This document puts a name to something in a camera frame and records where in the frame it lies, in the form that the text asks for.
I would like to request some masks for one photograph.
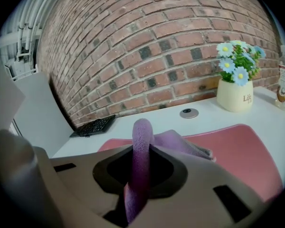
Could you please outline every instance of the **artificial flower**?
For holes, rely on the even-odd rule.
[[[242,56],[247,58],[250,62],[252,62],[253,65],[256,64],[256,62],[251,58],[251,56],[248,53],[243,53]]]
[[[242,49],[247,49],[247,43],[244,41],[240,41],[240,40],[232,40],[230,41],[230,43],[235,47],[235,46],[241,46]]]
[[[229,57],[232,56],[233,46],[231,43],[227,42],[220,43],[217,46],[217,51],[221,57]]]
[[[247,46],[248,46],[248,49],[251,50],[250,54],[255,54],[256,53],[256,50],[255,50],[255,48],[253,46],[251,46],[250,44],[247,44]]]
[[[223,69],[223,71],[225,71],[226,73],[232,73],[235,70],[235,68],[236,68],[235,63],[230,58],[221,59],[219,61],[218,66],[221,69]]]
[[[249,74],[244,67],[239,66],[234,70],[232,79],[237,85],[244,86],[248,82]]]
[[[259,52],[259,53],[260,53],[260,55],[261,55],[262,58],[265,58],[265,57],[266,57],[266,53],[265,53],[265,51],[264,51],[261,47],[255,46],[254,49],[256,50],[256,52]]]

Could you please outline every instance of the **flower pot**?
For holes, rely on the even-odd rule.
[[[222,79],[218,82],[217,101],[230,112],[241,112],[249,109],[253,102],[253,85],[248,81],[244,86],[229,83]]]

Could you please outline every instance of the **pink mat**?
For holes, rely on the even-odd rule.
[[[217,164],[254,189],[264,201],[282,191],[282,180],[277,167],[251,127],[239,124],[184,138],[211,149],[217,158]],[[98,151],[126,144],[132,144],[132,140],[110,139]]]

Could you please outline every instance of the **purple cloth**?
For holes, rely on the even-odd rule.
[[[151,123],[147,119],[139,119],[134,123],[133,132],[132,173],[125,187],[125,210],[131,223],[143,209],[148,200],[150,188],[149,146],[158,145],[170,150],[199,156],[211,160],[211,152],[190,145],[174,130],[153,135]]]

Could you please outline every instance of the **keyboard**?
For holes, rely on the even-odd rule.
[[[108,116],[102,119],[96,119],[90,123],[78,127],[71,135],[74,137],[89,137],[91,135],[105,133],[115,120],[116,115]]]

